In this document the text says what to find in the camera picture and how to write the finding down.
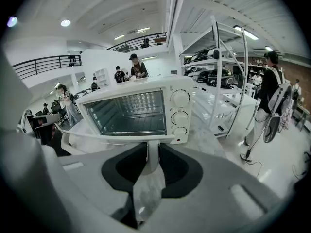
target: white toaster oven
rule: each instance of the white toaster oven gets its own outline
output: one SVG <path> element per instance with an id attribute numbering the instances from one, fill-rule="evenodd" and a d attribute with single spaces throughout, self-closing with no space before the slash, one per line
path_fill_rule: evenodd
<path id="1" fill-rule="evenodd" d="M 95 134 L 112 140 L 185 143 L 192 110 L 189 77 L 171 75 L 119 83 L 76 103 Z"/>

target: fluorescent light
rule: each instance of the fluorescent light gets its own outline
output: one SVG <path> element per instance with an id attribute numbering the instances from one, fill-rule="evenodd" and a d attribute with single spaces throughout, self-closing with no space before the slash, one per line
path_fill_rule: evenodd
<path id="1" fill-rule="evenodd" d="M 269 47 L 269 46 L 266 46 L 266 49 L 267 49 L 269 52 L 273 51 L 273 49 L 272 49 L 271 47 Z"/>
<path id="2" fill-rule="evenodd" d="M 63 20 L 60 25 L 62 25 L 63 27 L 67 27 L 71 24 L 71 21 L 66 19 L 66 20 Z"/>
<path id="3" fill-rule="evenodd" d="M 147 57 L 147 58 L 142 58 L 141 60 L 150 60 L 150 59 L 154 59 L 156 58 L 157 56 L 152 56 L 152 57 Z"/>
<path id="4" fill-rule="evenodd" d="M 150 28 L 144 28 L 144 29 L 138 29 L 137 32 L 142 32 L 142 31 L 146 31 L 146 30 L 149 30 Z"/>
<path id="5" fill-rule="evenodd" d="M 6 23 L 6 25 L 10 28 L 15 26 L 16 24 L 17 24 L 17 18 L 16 17 L 10 17 L 8 22 Z"/>
<path id="6" fill-rule="evenodd" d="M 236 30 L 239 30 L 240 32 L 242 31 L 241 27 L 240 26 L 234 26 L 233 27 L 234 29 Z M 254 36 L 252 33 L 250 33 L 249 31 L 245 30 L 245 35 L 248 36 L 249 38 L 251 38 L 252 40 L 258 40 L 258 37 Z"/>
<path id="7" fill-rule="evenodd" d="M 123 34 L 123 35 L 120 35 L 120 36 L 118 36 L 117 38 L 115 38 L 115 40 L 118 40 L 118 39 L 120 39 L 120 38 L 122 38 L 122 37 L 125 37 L 125 35 Z"/>

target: brown wall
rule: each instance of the brown wall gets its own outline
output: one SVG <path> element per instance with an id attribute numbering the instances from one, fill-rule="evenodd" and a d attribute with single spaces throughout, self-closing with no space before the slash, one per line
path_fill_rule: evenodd
<path id="1" fill-rule="evenodd" d="M 256 62 L 254 61 L 255 59 L 260 58 L 249 57 L 248 62 L 256 65 Z M 244 58 L 238 58 L 238 60 L 243 62 Z M 281 60 L 278 63 L 278 67 L 284 69 L 284 76 L 291 82 L 292 86 L 295 84 L 296 79 L 300 80 L 299 86 L 301 87 L 301 96 L 305 98 L 303 105 L 311 111 L 311 68 Z"/>

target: black metal railing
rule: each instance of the black metal railing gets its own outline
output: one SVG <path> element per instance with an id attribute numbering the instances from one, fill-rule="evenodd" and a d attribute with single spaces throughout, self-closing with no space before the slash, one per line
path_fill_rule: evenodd
<path id="1" fill-rule="evenodd" d="M 74 66 L 82 66 L 80 55 L 58 55 L 38 58 L 15 64 L 13 69 L 21 79 L 26 79 L 42 72 Z"/>
<path id="2" fill-rule="evenodd" d="M 149 48 L 166 43 L 166 33 L 153 33 L 132 40 L 124 41 L 106 50 L 118 52 L 131 52 L 141 48 Z"/>

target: black shirt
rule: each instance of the black shirt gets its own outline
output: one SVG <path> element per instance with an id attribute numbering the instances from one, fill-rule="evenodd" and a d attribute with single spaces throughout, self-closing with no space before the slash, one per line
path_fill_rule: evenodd
<path id="1" fill-rule="evenodd" d="M 281 83 L 283 83 L 282 72 L 278 70 L 277 66 L 272 66 L 272 67 L 274 67 L 277 70 L 280 76 Z M 264 72 L 262 83 L 261 83 L 261 90 L 259 93 L 261 102 L 260 102 L 258 109 L 263 109 L 266 113 L 271 114 L 268 104 L 269 104 L 270 98 L 273 96 L 273 94 L 275 93 L 277 89 L 278 89 L 278 82 L 276 79 L 276 75 L 274 74 L 272 70 L 267 69 Z"/>
<path id="2" fill-rule="evenodd" d="M 147 74 L 147 70 L 145 67 L 145 64 L 143 62 L 141 62 L 141 66 L 139 64 L 139 62 L 135 65 L 133 65 L 132 69 L 131 69 L 131 75 L 135 75 L 136 78 L 138 76 L 139 73 L 145 73 L 145 76 L 143 76 L 143 78 L 146 78 L 146 74 Z"/>
<path id="3" fill-rule="evenodd" d="M 47 115 L 49 113 L 49 109 L 48 108 L 43 108 L 43 114 Z"/>
<path id="4" fill-rule="evenodd" d="M 125 73 L 123 72 L 123 71 L 117 71 L 116 73 L 115 73 L 115 79 L 117 78 L 117 74 L 120 74 L 120 76 L 121 76 L 121 79 L 122 79 L 122 82 L 124 82 L 125 80 L 124 80 L 124 77 L 125 77 Z"/>

